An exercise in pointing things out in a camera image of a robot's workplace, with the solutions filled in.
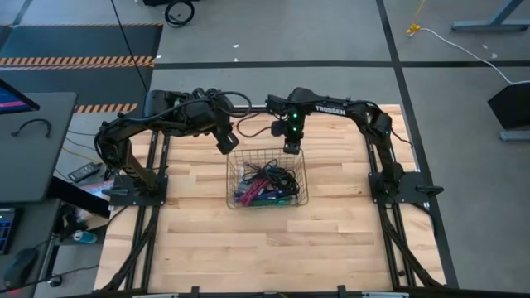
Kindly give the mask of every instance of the wire basket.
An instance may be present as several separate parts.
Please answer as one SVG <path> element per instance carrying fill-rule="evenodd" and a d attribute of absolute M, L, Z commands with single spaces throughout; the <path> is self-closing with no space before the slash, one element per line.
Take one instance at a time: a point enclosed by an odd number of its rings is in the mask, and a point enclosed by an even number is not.
<path fill-rule="evenodd" d="M 244 174 L 255 172 L 255 167 L 263 168 L 270 162 L 291 172 L 298 184 L 298 194 L 291 195 L 291 198 L 284 204 L 271 204 L 265 206 L 243 205 L 237 198 L 236 193 L 243 182 Z M 231 209 L 240 208 L 264 208 L 264 207 L 285 207 L 302 206 L 309 201 L 307 193 L 306 164 L 304 162 L 304 152 L 300 150 L 299 155 L 286 154 L 282 148 L 239 150 L 232 151 L 227 156 L 226 162 L 226 204 Z"/>

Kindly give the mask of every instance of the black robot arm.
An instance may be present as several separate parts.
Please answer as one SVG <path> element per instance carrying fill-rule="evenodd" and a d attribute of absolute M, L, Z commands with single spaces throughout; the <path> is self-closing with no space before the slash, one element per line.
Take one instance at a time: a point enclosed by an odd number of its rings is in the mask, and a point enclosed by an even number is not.
<path fill-rule="evenodd" d="M 269 95 L 266 108 L 270 114 L 280 118 L 272 123 L 272 134 L 286 137 L 283 150 L 290 154 L 300 151 L 307 115 L 319 112 L 352 119 L 360 132 L 377 148 L 383 166 L 379 189 L 389 197 L 399 193 L 398 186 L 404 172 L 401 164 L 396 162 L 390 141 L 392 119 L 377 104 L 363 100 L 333 99 L 316 95 L 309 89 L 296 88 L 287 99 Z"/>
<path fill-rule="evenodd" d="M 191 94 L 153 90 L 146 96 L 142 118 L 119 114 L 110 123 L 103 122 L 94 138 L 94 146 L 108 168 L 124 171 L 140 192 L 154 195 L 158 191 L 157 175 L 144 168 L 133 155 L 130 137 L 145 130 L 173 137 L 197 137 L 212 133 L 223 154 L 239 141 L 232 133 L 230 115 L 233 105 L 217 89 L 195 89 Z"/>

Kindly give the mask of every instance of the concrete floor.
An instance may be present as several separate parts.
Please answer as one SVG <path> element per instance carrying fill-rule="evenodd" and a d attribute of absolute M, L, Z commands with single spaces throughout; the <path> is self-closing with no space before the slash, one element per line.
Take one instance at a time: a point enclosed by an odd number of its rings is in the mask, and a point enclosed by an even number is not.
<path fill-rule="evenodd" d="M 7 1 L 0 23 L 9 23 L 22 0 Z M 163 22 L 163 7 L 115 0 L 122 22 Z M 471 60 L 428 33 L 405 35 L 418 0 L 385 0 L 401 61 Z M 485 19 L 504 0 L 431 0 L 420 23 L 487 59 L 530 60 L 530 32 L 453 33 L 453 21 Z M 33 0 L 24 24 L 115 23 L 106 0 Z M 159 63 L 278 60 L 389 61 L 388 48 L 372 0 L 204 0 L 189 26 L 165 26 Z M 530 18 L 530 2 L 513 14 Z M 502 69 L 512 80 L 530 79 L 526 68 Z M 405 69 L 405 79 L 439 195 L 450 252 L 461 288 L 530 292 L 530 210 L 527 180 L 530 143 L 507 144 L 487 101 L 505 87 L 490 68 Z M 401 103 L 391 68 L 299 67 L 216 70 L 155 70 L 153 89 L 194 87 L 233 89 L 263 103 L 267 94 L 287 95 L 296 86 L 335 97 Z M 75 115 L 72 128 L 94 132 L 111 114 Z M 75 137 L 90 144 L 90 140 Z M 91 154 L 82 148 L 75 148 Z M 84 164 L 61 156 L 58 169 Z M 55 271 L 97 263 L 98 246 L 62 248 Z M 83 263 L 73 262 L 83 258 Z M 68 286 L 39 286 L 37 296 L 86 293 L 95 272 L 78 272 Z"/>

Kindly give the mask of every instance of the wooden table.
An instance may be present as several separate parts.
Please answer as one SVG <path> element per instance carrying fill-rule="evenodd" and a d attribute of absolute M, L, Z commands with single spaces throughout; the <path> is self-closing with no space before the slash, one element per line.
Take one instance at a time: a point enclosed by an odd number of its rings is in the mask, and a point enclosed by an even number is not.
<path fill-rule="evenodd" d="M 396 133 L 408 139 L 401 107 L 382 109 L 391 114 Z M 241 129 L 250 134 L 272 120 L 262 114 Z M 283 137 L 268 132 L 238 138 L 236 149 L 283 145 Z M 149 139 L 146 132 L 132 140 L 140 159 L 147 158 Z M 364 137 L 353 121 L 318 113 L 306 119 L 302 148 L 310 199 L 298 208 L 228 209 L 226 156 L 215 143 L 212 136 L 171 139 L 170 184 L 158 222 L 150 293 L 190 292 L 192 286 L 201 292 L 392 289 L 378 209 L 370 198 Z M 393 145 L 405 170 L 414 171 L 410 146 L 395 137 Z M 429 217 L 409 204 L 401 207 L 410 249 L 444 283 Z M 104 286 L 128 255 L 136 213 L 129 208 L 109 227 L 95 288 Z M 401 269 L 401 255 L 394 251 Z M 136 285 L 142 266 L 141 256 Z"/>

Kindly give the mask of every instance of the computer screen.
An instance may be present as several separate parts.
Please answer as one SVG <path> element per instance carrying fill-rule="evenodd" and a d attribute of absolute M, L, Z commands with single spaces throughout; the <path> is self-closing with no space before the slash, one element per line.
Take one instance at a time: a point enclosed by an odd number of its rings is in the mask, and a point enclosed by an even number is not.
<path fill-rule="evenodd" d="M 38 110 L 39 105 L 0 79 L 0 114 Z"/>

